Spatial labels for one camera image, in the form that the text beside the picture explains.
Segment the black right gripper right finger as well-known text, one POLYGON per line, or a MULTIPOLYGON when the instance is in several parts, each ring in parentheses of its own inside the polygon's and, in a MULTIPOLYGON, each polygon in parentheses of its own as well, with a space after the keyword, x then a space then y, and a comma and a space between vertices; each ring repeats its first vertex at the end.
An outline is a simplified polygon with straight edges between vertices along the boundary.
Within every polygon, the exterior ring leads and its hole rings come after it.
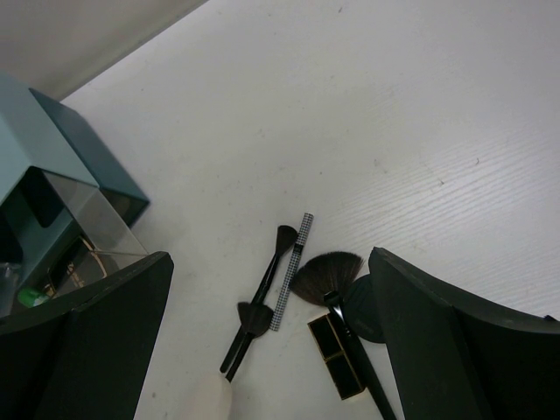
POLYGON ((559 321, 496 304, 384 248, 368 267, 408 419, 557 419, 559 321))

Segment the black round compact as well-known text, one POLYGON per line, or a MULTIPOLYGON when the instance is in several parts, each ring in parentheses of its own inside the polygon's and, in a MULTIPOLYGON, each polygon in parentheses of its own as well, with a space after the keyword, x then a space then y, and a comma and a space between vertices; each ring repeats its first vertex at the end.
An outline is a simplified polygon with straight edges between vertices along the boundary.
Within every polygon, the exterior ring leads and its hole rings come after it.
POLYGON ((386 343, 369 275, 351 283, 344 294, 343 306, 345 321, 354 333, 368 342, 386 343))

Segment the black gold lipstick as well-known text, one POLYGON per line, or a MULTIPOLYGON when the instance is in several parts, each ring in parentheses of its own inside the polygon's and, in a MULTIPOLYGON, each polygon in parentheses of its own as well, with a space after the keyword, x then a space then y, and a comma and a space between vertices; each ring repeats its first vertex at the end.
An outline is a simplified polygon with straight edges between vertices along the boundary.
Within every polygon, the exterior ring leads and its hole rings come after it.
POLYGON ((333 316, 325 314, 309 322, 308 327, 340 399, 346 400, 363 392, 365 385, 354 369, 352 357, 333 316))

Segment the clear acrylic drawer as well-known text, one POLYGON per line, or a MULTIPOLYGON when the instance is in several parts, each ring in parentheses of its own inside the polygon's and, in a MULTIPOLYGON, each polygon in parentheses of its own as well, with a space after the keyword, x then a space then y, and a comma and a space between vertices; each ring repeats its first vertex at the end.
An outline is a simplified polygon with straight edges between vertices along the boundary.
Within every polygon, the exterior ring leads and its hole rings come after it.
POLYGON ((79 236, 104 261, 103 279, 147 254, 101 188, 36 167, 1 177, 2 317, 74 292, 48 297, 41 286, 79 236))

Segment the black gold square compact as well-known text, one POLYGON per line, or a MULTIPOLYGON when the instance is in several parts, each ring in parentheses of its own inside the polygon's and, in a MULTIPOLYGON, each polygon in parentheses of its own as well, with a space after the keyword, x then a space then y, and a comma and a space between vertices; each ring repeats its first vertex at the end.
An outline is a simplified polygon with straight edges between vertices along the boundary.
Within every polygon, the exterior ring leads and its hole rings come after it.
POLYGON ((107 275, 102 257, 84 236, 79 236, 47 270, 41 290, 54 298, 84 288, 107 275))

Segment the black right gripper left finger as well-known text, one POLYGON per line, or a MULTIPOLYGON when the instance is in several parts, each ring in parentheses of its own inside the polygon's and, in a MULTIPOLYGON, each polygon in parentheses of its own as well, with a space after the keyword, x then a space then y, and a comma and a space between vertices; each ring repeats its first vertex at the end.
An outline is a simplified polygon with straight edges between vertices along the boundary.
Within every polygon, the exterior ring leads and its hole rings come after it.
POLYGON ((174 263, 147 255, 80 290, 1 320, 3 419, 131 419, 174 263))

